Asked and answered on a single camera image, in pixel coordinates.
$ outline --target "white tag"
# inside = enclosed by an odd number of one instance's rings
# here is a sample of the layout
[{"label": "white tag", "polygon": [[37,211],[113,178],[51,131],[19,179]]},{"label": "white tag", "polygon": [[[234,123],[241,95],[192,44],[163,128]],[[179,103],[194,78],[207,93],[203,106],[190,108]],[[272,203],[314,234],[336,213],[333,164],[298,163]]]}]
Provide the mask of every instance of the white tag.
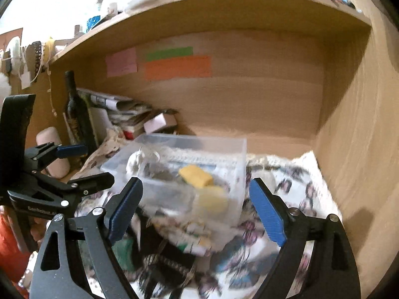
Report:
[{"label": "white tag", "polygon": [[27,87],[30,87],[30,72],[25,65],[23,67],[23,74],[21,75],[21,88],[26,89]]}]

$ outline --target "clear plastic box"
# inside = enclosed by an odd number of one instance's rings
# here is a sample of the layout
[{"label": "clear plastic box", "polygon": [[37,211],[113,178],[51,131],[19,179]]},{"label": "clear plastic box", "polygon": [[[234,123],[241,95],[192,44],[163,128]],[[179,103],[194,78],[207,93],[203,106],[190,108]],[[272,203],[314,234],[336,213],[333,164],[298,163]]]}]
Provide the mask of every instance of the clear plastic box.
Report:
[{"label": "clear plastic box", "polygon": [[[228,205],[223,212],[199,213],[195,215],[205,221],[219,221],[237,225],[245,197],[246,139],[197,137],[185,135],[151,134],[141,135],[123,147],[114,157],[101,166],[101,170],[115,176],[115,183],[127,183],[126,165],[132,153],[140,148],[156,152],[159,163],[172,170],[195,164],[212,174],[215,181],[224,181]],[[194,187],[176,181],[149,178],[143,172],[137,174],[143,182],[141,205],[160,207],[183,214],[194,214],[193,201],[197,195]]]}]

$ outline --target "wine bottle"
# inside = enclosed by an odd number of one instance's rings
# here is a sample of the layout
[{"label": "wine bottle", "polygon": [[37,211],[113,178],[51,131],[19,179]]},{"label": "wine bottle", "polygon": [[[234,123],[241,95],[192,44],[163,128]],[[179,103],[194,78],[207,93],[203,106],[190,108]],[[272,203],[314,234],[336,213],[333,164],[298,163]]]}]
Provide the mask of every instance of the wine bottle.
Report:
[{"label": "wine bottle", "polygon": [[97,149],[97,145],[87,105],[85,101],[79,97],[76,90],[75,74],[73,71],[65,72],[65,84],[69,93],[68,101],[65,106],[67,123],[76,143],[85,144],[88,148],[87,156],[90,156]]}]

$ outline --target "pink sticky note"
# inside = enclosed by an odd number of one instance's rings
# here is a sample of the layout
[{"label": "pink sticky note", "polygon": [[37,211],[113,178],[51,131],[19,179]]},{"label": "pink sticky note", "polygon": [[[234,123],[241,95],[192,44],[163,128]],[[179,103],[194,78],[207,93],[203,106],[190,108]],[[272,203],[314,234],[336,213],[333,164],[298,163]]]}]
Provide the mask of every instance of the pink sticky note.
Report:
[{"label": "pink sticky note", "polygon": [[115,54],[107,55],[106,76],[121,76],[137,72],[136,49],[134,47],[125,49]]}]

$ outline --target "screw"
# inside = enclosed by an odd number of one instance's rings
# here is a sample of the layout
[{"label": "screw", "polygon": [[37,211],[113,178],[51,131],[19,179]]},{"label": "screw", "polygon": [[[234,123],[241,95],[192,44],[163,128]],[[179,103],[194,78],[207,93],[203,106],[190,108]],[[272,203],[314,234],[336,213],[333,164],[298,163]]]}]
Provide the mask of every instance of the screw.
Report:
[{"label": "screw", "polygon": [[289,211],[290,211],[290,214],[293,216],[299,216],[299,214],[300,214],[300,210],[298,208],[290,208]]},{"label": "screw", "polygon": [[97,208],[94,208],[94,209],[93,209],[93,215],[95,215],[95,216],[101,215],[102,212],[103,212],[103,210],[102,210],[101,207],[97,207]]},{"label": "screw", "polygon": [[340,220],[340,219],[338,218],[337,215],[331,214],[331,215],[330,215],[330,220],[333,221],[334,223],[336,223],[336,222],[337,222],[338,220]]},{"label": "screw", "polygon": [[63,214],[56,214],[53,218],[54,221],[61,221],[64,218]]}]

